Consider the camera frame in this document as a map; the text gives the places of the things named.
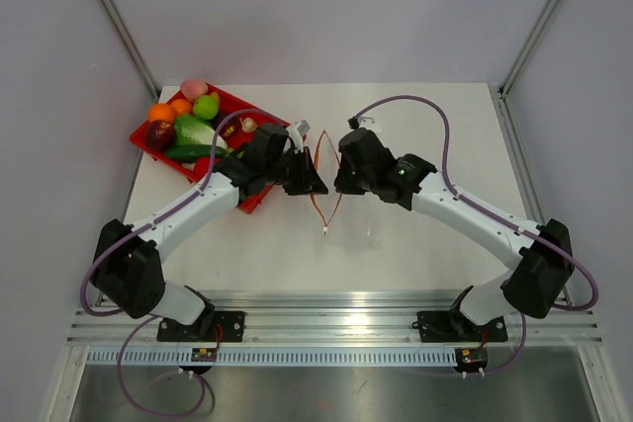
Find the clear zip bag orange zipper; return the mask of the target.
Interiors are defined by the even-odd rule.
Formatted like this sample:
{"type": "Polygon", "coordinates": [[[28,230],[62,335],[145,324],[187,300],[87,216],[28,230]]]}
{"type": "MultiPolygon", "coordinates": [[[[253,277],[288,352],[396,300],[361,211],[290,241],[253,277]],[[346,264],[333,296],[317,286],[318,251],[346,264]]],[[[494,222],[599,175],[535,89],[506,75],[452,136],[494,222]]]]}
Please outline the clear zip bag orange zipper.
{"type": "Polygon", "coordinates": [[[342,164],[335,141],[324,128],[313,149],[316,171],[328,187],[327,195],[310,195],[316,212],[316,235],[327,245],[365,252],[380,247],[380,222],[368,195],[343,195],[335,190],[334,179],[342,164]]]}

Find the dark green cucumber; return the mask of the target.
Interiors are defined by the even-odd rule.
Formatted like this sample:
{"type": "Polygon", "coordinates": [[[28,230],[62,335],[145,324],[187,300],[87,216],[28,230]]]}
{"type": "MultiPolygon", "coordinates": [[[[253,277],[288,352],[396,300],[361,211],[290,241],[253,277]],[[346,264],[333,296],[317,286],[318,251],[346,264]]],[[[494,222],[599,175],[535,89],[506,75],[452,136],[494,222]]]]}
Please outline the dark green cucumber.
{"type": "Polygon", "coordinates": [[[196,162],[203,157],[211,156],[211,146],[205,144],[176,145],[167,149],[165,157],[183,163],[196,162]]]}

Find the green lettuce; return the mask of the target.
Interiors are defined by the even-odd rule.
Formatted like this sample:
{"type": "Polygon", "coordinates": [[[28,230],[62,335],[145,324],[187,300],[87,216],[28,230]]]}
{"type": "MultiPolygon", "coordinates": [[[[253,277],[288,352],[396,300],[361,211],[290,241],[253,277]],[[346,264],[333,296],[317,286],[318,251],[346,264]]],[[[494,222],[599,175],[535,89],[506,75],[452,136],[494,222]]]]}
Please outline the green lettuce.
{"type": "Polygon", "coordinates": [[[174,146],[203,145],[211,147],[216,131],[204,120],[191,114],[176,118],[174,146]]]}

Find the dark red apple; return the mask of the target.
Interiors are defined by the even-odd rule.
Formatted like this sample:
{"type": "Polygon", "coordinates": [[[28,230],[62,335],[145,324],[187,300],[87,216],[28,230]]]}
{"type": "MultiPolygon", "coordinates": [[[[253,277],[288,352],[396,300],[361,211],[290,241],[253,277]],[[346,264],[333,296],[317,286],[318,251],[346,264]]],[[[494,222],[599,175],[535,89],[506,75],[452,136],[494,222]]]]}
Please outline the dark red apple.
{"type": "Polygon", "coordinates": [[[174,125],[165,121],[151,122],[145,132],[145,145],[149,150],[162,153],[170,148],[175,140],[174,125]]]}

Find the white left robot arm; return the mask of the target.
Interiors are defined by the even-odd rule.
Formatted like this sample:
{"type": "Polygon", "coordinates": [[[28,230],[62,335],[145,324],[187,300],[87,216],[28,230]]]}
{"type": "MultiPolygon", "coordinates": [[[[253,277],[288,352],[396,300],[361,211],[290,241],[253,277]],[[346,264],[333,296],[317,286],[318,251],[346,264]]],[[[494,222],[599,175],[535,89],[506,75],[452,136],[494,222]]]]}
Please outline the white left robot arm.
{"type": "Polygon", "coordinates": [[[237,151],[212,160],[208,174],[167,207],[134,224],[107,223],[84,282],[131,318],[169,318],[189,339],[206,339],[214,328],[211,304],[196,291],[167,282],[163,264],[202,226],[269,185],[281,186],[289,196],[327,194],[304,145],[309,128],[305,121],[287,127],[266,123],[237,151]]]}

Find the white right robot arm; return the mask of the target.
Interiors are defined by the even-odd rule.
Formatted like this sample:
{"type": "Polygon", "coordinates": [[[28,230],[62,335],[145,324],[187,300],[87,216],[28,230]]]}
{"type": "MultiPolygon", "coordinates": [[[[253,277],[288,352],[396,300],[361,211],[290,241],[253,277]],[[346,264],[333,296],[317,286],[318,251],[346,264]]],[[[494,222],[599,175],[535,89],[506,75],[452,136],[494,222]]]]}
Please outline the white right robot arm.
{"type": "Polygon", "coordinates": [[[493,219],[481,203],[456,196],[430,162],[414,155],[395,157],[375,133],[360,127],[338,142],[340,167],[334,184],[343,195],[371,193],[382,202],[432,217],[489,251],[505,274],[463,290],[449,310],[451,332],[471,339],[493,319],[521,312],[545,317],[573,273],[556,252],[570,251],[569,230],[551,219],[540,225],[507,216],[493,219]]]}

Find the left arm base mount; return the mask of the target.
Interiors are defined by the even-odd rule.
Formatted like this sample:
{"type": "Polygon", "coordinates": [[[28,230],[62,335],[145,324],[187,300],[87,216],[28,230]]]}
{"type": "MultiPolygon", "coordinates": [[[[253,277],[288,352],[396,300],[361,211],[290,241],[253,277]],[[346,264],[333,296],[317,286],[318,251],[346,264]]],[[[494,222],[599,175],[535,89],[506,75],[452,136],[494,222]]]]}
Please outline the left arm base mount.
{"type": "Polygon", "coordinates": [[[163,318],[158,326],[156,339],[167,343],[240,343],[245,328],[243,311],[214,310],[191,325],[163,318]]]}

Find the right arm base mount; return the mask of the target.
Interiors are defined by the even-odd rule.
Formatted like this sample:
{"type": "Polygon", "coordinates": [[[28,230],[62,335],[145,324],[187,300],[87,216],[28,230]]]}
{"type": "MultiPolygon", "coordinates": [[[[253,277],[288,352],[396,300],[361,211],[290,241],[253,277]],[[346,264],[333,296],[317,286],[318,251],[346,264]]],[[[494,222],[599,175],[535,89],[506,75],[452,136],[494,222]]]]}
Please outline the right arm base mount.
{"type": "Polygon", "coordinates": [[[422,343],[503,343],[508,340],[503,317],[476,325],[449,310],[423,310],[416,314],[411,328],[422,343]]]}

